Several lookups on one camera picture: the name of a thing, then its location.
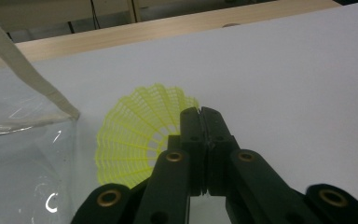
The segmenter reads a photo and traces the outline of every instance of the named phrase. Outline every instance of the wooden surface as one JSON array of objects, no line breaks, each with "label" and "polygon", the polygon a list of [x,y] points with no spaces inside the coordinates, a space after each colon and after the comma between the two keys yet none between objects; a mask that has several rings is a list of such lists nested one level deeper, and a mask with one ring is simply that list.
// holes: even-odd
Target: wooden surface
[{"label": "wooden surface", "polygon": [[338,6],[340,5],[330,0],[282,0],[57,36],[19,43],[17,46],[31,62],[35,62],[94,49],[217,29],[228,23],[265,21]]},{"label": "wooden surface", "polygon": [[[129,11],[134,22],[131,0],[94,0],[98,16]],[[0,26],[6,32],[92,18],[90,0],[3,0]]]}]

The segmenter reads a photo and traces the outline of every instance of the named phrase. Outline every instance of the floor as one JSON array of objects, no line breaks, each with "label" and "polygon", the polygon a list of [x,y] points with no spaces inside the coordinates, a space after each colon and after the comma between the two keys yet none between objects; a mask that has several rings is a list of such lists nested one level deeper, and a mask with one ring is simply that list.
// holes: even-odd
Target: floor
[{"label": "floor", "polygon": [[[253,4],[253,2],[251,2],[250,0],[235,0],[232,2],[225,0],[185,0],[164,5],[141,8],[141,18],[142,21],[152,21],[162,18],[217,10],[221,8],[239,7],[249,4]],[[128,12],[120,12],[117,14],[101,17],[98,17],[97,15],[97,20],[102,29],[130,23]],[[96,23],[97,22],[92,18],[81,21],[71,21],[75,33],[94,30],[96,29],[96,27],[98,27],[98,24]],[[11,32],[10,36],[14,42],[19,43],[24,41],[69,34],[71,34],[69,23],[62,23],[46,27],[38,27],[29,30]]]}]

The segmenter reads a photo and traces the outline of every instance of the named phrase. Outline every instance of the clear plastic bag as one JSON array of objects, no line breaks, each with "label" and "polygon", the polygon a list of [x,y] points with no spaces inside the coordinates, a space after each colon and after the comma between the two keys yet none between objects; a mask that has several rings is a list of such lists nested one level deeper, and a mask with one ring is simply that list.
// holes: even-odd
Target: clear plastic bag
[{"label": "clear plastic bag", "polygon": [[1,29],[0,57],[0,223],[69,223],[78,111]]},{"label": "clear plastic bag", "polygon": [[0,134],[0,223],[69,223],[71,120]]}]

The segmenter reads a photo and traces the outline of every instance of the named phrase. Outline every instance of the white table surface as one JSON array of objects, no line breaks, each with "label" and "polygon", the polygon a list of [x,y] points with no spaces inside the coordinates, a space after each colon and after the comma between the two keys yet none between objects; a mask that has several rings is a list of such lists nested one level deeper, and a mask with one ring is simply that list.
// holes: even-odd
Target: white table surface
[{"label": "white table surface", "polygon": [[[358,199],[358,4],[35,66],[82,113],[76,206],[97,187],[104,115],[156,82],[220,111],[240,146],[260,153],[292,188],[327,183]],[[193,200],[190,223],[230,223],[223,201]]]}]

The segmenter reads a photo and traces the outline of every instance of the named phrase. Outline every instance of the shuttlecock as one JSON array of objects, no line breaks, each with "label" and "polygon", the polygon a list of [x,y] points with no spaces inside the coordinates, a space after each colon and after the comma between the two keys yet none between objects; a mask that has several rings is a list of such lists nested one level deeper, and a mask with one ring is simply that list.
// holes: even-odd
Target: shuttlecock
[{"label": "shuttlecock", "polygon": [[168,135],[180,134],[180,112],[199,107],[177,87],[140,87],[118,100],[97,135],[95,162],[100,184],[132,188],[150,177]]}]

